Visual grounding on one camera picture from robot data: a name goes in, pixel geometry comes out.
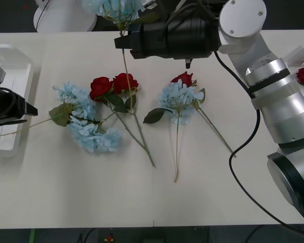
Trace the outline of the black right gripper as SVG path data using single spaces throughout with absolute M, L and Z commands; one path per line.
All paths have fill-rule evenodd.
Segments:
M 166 38 L 162 38 L 164 23 L 139 23 L 129 26 L 128 35 L 115 38 L 115 48 L 130 50 L 134 59 L 152 56 L 167 58 Z

